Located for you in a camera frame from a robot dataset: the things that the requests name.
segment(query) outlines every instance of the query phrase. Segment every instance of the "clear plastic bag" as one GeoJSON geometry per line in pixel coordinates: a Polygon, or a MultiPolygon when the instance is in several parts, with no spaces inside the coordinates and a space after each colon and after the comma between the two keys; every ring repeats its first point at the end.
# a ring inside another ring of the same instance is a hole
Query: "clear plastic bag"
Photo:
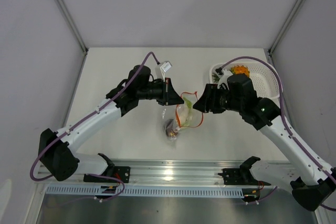
{"type": "Polygon", "coordinates": [[[203,123],[203,113],[193,109],[198,101],[197,92],[183,92],[184,104],[177,105],[175,110],[166,108],[162,113],[163,131],[170,141],[175,141],[180,131],[197,128],[203,123]]]}

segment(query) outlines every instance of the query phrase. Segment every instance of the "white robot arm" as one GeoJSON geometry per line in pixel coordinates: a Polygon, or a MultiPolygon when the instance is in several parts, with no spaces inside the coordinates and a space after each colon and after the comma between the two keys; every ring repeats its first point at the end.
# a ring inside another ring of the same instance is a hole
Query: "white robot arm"
{"type": "MultiPolygon", "coordinates": [[[[111,90],[100,105],[83,119],[56,132],[50,129],[43,131],[40,136],[39,155],[30,170],[30,177],[34,181],[51,176],[63,181],[73,174],[111,177],[112,161],[103,154],[79,154],[78,148],[106,124],[137,107],[139,100],[156,99],[160,105],[184,103],[174,91],[171,80],[164,76],[170,67],[169,62],[160,64],[156,69],[158,79],[149,81],[150,69],[143,64],[135,66],[128,79],[111,90]],[[35,178],[34,167],[39,160],[51,175],[35,178]]],[[[230,76],[226,82],[227,85],[220,88],[216,84],[207,84],[202,97],[193,108],[203,113],[214,114],[223,113],[225,110],[239,112],[245,122],[253,125],[274,142],[296,169],[295,172],[289,173],[278,166],[262,162],[260,158],[252,157],[240,166],[242,175],[277,185],[292,193],[304,208],[316,210],[336,189],[334,168],[322,160],[293,129],[291,130],[274,102],[257,97],[252,81],[246,75],[230,76]]]]}
{"type": "Polygon", "coordinates": [[[207,84],[193,108],[214,114],[225,110],[239,112],[243,120],[268,137],[296,169],[288,172],[251,157],[240,166],[242,177],[252,176],[255,180],[279,186],[292,193],[307,210],[316,210],[336,189],[334,168],[292,129],[272,100],[257,97],[251,79],[245,74],[229,76],[226,82],[223,86],[207,84]]]}
{"type": "Polygon", "coordinates": [[[51,176],[58,181],[63,181],[73,174],[97,174],[111,177],[112,161],[103,154],[77,153],[78,148],[106,124],[137,107],[139,100],[155,99],[160,105],[184,103],[175,92],[171,79],[164,77],[164,73],[170,66],[169,62],[159,64],[157,67],[159,78],[153,81],[149,81],[151,70],[148,67],[135,66],[130,71],[128,79],[111,90],[100,105],[83,119],[56,132],[50,129],[43,131],[40,136],[39,156],[30,170],[30,177],[34,181],[41,181],[51,176]],[[51,172],[50,176],[35,178],[34,167],[38,160],[51,172]]]}

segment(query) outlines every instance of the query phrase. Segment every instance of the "white basket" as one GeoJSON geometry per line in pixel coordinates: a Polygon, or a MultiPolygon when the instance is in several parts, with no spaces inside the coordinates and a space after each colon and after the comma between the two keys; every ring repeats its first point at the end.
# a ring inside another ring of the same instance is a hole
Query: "white basket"
{"type": "MultiPolygon", "coordinates": [[[[224,65],[224,63],[218,63],[210,68],[210,83],[214,83],[212,75],[213,73],[215,73],[215,70],[222,65],[224,65]]],[[[272,100],[279,98],[279,85],[277,82],[277,78],[272,73],[272,71],[268,69],[265,65],[257,61],[237,61],[230,63],[225,67],[225,69],[229,70],[231,67],[237,65],[243,65],[248,68],[248,70],[250,71],[250,78],[252,80],[253,87],[257,91],[257,95],[259,97],[266,97],[272,100]]]]}

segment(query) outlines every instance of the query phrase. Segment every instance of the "black joint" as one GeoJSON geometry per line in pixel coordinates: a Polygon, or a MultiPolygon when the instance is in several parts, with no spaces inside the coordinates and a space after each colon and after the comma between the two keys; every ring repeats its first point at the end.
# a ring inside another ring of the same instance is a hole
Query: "black joint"
{"type": "Polygon", "coordinates": [[[279,116],[280,108],[268,98],[262,98],[258,104],[251,109],[257,117],[257,121],[253,124],[256,130],[260,130],[262,127],[272,125],[272,120],[279,116]]]}
{"type": "Polygon", "coordinates": [[[114,163],[112,162],[112,160],[106,157],[105,154],[98,153],[98,155],[101,156],[106,161],[108,166],[114,166],[114,163]]]}
{"type": "MultiPolygon", "coordinates": [[[[56,133],[52,132],[51,129],[43,131],[40,136],[38,152],[42,152],[56,138],[56,133]]],[[[78,167],[79,159],[73,156],[68,145],[68,142],[64,143],[58,140],[40,159],[58,181],[69,178],[78,167]]]]}
{"type": "Polygon", "coordinates": [[[260,157],[255,157],[252,156],[250,158],[248,158],[247,160],[245,160],[241,165],[240,165],[240,169],[248,169],[250,170],[252,168],[252,166],[257,162],[260,161],[260,157]]]}
{"type": "Polygon", "coordinates": [[[200,99],[193,105],[193,109],[202,113],[223,113],[226,110],[226,95],[228,90],[218,89],[217,84],[205,85],[200,99]]]}
{"type": "Polygon", "coordinates": [[[242,200],[244,202],[254,202],[256,200],[260,199],[260,193],[259,194],[255,194],[254,193],[255,189],[251,189],[251,188],[244,188],[242,189],[244,198],[242,198],[242,200]]]}
{"type": "MultiPolygon", "coordinates": [[[[106,99],[112,99],[116,94],[118,94],[123,87],[116,87],[115,89],[112,89],[107,95],[106,99]]],[[[139,99],[136,99],[129,95],[128,93],[124,92],[120,94],[114,102],[117,105],[117,108],[120,108],[121,110],[121,116],[124,116],[132,109],[136,108],[139,104],[139,99]]]]}
{"type": "Polygon", "coordinates": [[[335,183],[328,177],[319,180],[318,185],[307,186],[299,177],[291,181],[294,199],[306,210],[315,211],[336,189],[335,183]]]}
{"type": "Polygon", "coordinates": [[[157,103],[162,106],[184,103],[184,100],[174,90],[170,78],[156,79],[150,82],[145,89],[138,90],[136,94],[136,97],[141,100],[156,99],[157,103]]]}
{"type": "Polygon", "coordinates": [[[215,71],[216,71],[216,73],[219,74],[220,76],[223,75],[223,73],[222,73],[222,68],[217,68],[217,69],[215,69],[215,71]]]}

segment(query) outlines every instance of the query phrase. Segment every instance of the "purple cable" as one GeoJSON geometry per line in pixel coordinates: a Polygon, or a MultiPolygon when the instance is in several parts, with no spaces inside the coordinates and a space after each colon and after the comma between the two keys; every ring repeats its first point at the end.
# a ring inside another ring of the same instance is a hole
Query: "purple cable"
{"type": "MultiPolygon", "coordinates": [[[[107,177],[107,176],[101,176],[101,175],[96,175],[96,174],[89,174],[91,176],[94,176],[94,177],[97,177],[97,178],[105,178],[105,179],[111,179],[111,180],[115,180],[116,182],[120,183],[122,185],[122,189],[120,192],[118,192],[117,194],[109,197],[109,198],[106,198],[106,199],[102,199],[101,202],[105,202],[105,201],[108,201],[108,200],[111,200],[111,199],[114,199],[116,198],[117,196],[119,196],[120,194],[122,194],[124,191],[125,191],[125,183],[123,181],[121,181],[120,179],[117,179],[117,178],[113,178],[113,177],[107,177]]],[[[47,208],[57,208],[57,207],[62,207],[62,206],[65,206],[69,203],[73,203],[73,202],[77,202],[77,201],[80,201],[82,199],[95,199],[95,198],[92,198],[91,196],[85,196],[85,197],[80,197],[80,198],[77,198],[77,199],[73,199],[73,200],[70,200],[70,201],[67,201],[65,203],[62,203],[60,205],[57,205],[57,206],[54,206],[54,207],[47,207],[47,208]]]]}
{"type": "MultiPolygon", "coordinates": [[[[272,68],[269,66],[269,64],[265,63],[264,61],[260,60],[260,59],[257,59],[255,57],[251,57],[251,56],[241,56],[241,57],[237,57],[233,60],[230,60],[228,61],[227,63],[225,63],[224,65],[221,66],[221,68],[223,69],[225,66],[227,66],[228,64],[236,61],[236,60],[240,60],[240,59],[250,59],[250,60],[256,60],[258,62],[260,62],[261,64],[265,65],[266,67],[268,67],[272,73],[274,74],[274,76],[276,77],[277,79],[277,82],[278,82],[278,85],[279,85],[279,95],[280,95],[280,111],[281,111],[281,120],[282,120],[282,123],[284,124],[286,130],[288,131],[289,135],[292,137],[292,139],[294,140],[294,142],[302,149],[302,151],[314,162],[314,164],[317,165],[317,167],[319,169],[321,169],[324,174],[326,174],[336,185],[336,179],[330,174],[328,173],[326,170],[323,169],[323,166],[307,151],[307,149],[300,143],[300,141],[295,137],[293,136],[293,132],[290,130],[287,122],[286,122],[286,119],[285,119],[285,112],[284,112],[284,98],[283,98],[283,94],[282,94],[282,85],[281,85],[281,80],[280,80],[280,77],[278,75],[278,73],[272,68]]],[[[326,209],[328,210],[331,210],[331,211],[336,211],[336,208],[330,208],[330,207],[327,207],[326,209]]]]}
{"type": "MultiPolygon", "coordinates": [[[[139,72],[141,71],[141,69],[143,68],[143,66],[145,65],[146,61],[148,60],[148,57],[152,55],[154,60],[156,61],[157,64],[160,64],[160,62],[158,61],[158,59],[156,58],[155,54],[153,52],[149,52],[146,57],[143,59],[140,67],[137,69],[137,71],[135,72],[135,74],[132,76],[132,78],[126,83],[125,87],[123,87],[114,97],[112,97],[108,102],[106,102],[104,105],[102,105],[99,108],[99,111],[103,110],[107,105],[109,105],[111,102],[113,102],[116,98],[118,98],[118,96],[120,96],[122,94],[122,92],[125,91],[125,89],[131,84],[131,82],[136,78],[136,76],[139,74],[139,72]]],[[[73,125],[69,131],[73,131],[76,127],[78,127],[80,124],[82,124],[83,122],[85,122],[87,119],[91,118],[92,116],[94,116],[95,114],[97,114],[97,111],[93,111],[92,113],[88,114],[87,116],[85,116],[83,119],[79,120],[75,125],[73,125]]],[[[30,178],[33,181],[39,182],[39,181],[43,181],[46,180],[48,178],[51,178],[52,175],[48,175],[46,177],[43,178],[36,178],[34,176],[34,169],[38,163],[38,161],[43,157],[43,155],[58,141],[61,140],[63,137],[65,137],[68,133],[64,132],[63,134],[61,134],[60,136],[58,136],[55,140],[53,140],[50,144],[48,144],[37,156],[37,158],[35,159],[35,161],[33,162],[31,168],[30,168],[30,178]]]]}

